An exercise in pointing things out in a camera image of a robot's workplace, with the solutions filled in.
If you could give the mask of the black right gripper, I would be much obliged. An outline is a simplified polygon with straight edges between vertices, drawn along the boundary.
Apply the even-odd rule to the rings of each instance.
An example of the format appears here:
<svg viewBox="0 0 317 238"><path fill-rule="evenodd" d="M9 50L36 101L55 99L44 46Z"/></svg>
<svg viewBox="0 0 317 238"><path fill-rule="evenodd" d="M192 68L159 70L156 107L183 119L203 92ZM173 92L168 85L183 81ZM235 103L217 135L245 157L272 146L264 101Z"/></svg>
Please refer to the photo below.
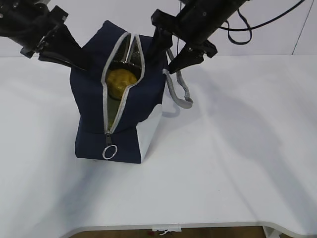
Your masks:
<svg viewBox="0 0 317 238"><path fill-rule="evenodd" d="M212 58L217 49L208 41L208 37L218 28L213 17L216 16L215 0L189 0L176 15L170 15L159 9L151 16L156 27L152 41L147 50L147 58L155 59L172 47L172 36L186 44L181 52L171 60L168 71L174 74L184 68L201 64L203 55Z"/></svg>

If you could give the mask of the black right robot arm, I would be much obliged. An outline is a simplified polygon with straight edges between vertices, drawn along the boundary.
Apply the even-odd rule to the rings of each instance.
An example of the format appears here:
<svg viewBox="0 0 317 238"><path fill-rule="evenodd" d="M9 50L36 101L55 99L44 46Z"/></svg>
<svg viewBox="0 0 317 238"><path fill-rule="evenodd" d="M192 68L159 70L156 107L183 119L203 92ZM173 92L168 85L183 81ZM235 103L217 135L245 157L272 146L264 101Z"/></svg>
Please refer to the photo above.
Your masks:
<svg viewBox="0 0 317 238"><path fill-rule="evenodd" d="M158 61L172 47L173 36L184 41L185 46L170 61L169 73L201 64L204 55L212 58L217 49L208 38L244 3L243 0L188 0L176 16L156 9L151 16L156 29L145 61Z"/></svg>

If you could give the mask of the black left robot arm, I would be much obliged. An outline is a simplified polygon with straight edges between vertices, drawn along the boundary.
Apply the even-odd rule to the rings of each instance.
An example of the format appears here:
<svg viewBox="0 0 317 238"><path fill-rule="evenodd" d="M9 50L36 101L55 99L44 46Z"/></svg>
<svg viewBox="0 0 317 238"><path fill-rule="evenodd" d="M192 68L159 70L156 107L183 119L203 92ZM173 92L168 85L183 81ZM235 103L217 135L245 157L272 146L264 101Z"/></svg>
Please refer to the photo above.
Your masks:
<svg viewBox="0 0 317 238"><path fill-rule="evenodd" d="M88 70L91 60L65 25L68 13L44 0L2 0L0 35L19 44L27 58Z"/></svg>

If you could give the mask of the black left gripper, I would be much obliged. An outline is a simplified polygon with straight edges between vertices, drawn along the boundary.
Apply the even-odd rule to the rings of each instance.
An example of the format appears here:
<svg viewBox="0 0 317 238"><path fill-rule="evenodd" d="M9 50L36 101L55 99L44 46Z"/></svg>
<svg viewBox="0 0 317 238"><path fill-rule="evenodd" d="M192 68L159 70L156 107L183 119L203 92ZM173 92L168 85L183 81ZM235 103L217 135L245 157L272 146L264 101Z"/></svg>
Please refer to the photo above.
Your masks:
<svg viewBox="0 0 317 238"><path fill-rule="evenodd" d="M79 46L64 22L68 13L59 6L49 10L47 6L34 6L36 17L31 21L30 33L22 37L20 53L31 58L43 48L38 60L60 64L70 68L87 70L87 53Z"/></svg>

